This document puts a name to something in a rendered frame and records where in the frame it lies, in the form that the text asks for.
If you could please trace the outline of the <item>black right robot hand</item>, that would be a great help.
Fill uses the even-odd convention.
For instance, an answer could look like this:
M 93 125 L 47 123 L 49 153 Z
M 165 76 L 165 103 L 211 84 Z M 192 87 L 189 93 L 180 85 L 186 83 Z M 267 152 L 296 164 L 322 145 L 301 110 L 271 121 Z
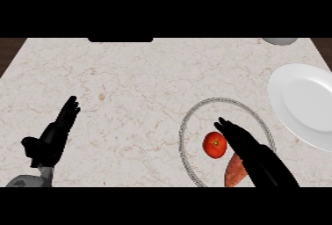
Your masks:
M 214 126 L 240 157 L 254 186 L 260 188 L 298 188 L 299 184 L 283 161 L 273 150 L 258 143 L 246 129 L 223 118 L 214 123 Z

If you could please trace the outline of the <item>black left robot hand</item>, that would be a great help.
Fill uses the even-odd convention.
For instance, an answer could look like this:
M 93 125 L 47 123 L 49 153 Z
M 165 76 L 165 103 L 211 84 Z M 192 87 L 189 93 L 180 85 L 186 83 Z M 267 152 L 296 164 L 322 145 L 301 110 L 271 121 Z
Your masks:
M 72 128 L 80 107 L 77 97 L 71 96 L 56 120 L 47 125 L 41 136 L 25 137 L 21 141 L 26 157 L 31 159 L 31 167 L 53 167 L 62 157 L 69 130 Z

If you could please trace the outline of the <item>red tomato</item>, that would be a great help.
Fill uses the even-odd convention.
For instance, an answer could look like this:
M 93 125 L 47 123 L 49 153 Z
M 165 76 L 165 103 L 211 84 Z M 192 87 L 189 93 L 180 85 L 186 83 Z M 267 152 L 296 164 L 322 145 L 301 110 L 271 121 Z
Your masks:
M 227 141 L 221 133 L 209 132 L 205 135 L 202 148 L 211 158 L 218 159 L 223 157 L 227 149 Z

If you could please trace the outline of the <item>round grey-rimmed placemat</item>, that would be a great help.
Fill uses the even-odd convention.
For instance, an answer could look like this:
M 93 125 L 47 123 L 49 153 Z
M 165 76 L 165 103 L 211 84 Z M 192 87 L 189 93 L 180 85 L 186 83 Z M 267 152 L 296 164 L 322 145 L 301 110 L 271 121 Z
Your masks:
M 178 152 L 187 175 L 198 187 L 223 187 L 224 173 L 233 155 L 227 147 L 221 158 L 212 159 L 202 143 L 208 133 L 217 132 L 218 117 L 245 128 L 258 143 L 276 151 L 273 135 L 258 113 L 230 98 L 208 98 L 187 111 L 178 130 Z

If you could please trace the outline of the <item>white plate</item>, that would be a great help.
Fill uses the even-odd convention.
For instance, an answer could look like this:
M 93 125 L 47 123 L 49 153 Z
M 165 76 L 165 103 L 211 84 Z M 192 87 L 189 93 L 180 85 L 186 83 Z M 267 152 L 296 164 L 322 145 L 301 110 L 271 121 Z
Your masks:
M 267 93 L 288 130 L 332 152 L 332 73 L 302 63 L 285 64 L 270 75 Z

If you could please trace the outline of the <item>orange sweet potato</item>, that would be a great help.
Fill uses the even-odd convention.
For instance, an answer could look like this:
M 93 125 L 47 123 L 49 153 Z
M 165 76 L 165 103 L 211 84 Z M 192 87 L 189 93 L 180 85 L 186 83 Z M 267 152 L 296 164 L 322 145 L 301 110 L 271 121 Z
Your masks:
M 248 173 L 242 165 L 242 160 L 237 154 L 233 154 L 224 172 L 224 186 L 233 187 L 246 177 Z

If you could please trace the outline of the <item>grey round object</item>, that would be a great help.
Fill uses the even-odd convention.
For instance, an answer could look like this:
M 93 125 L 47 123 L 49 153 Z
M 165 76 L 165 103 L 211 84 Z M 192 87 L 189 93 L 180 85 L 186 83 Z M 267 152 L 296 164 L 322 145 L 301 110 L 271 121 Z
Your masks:
M 286 46 L 296 41 L 296 38 L 264 38 L 264 40 L 273 45 Z

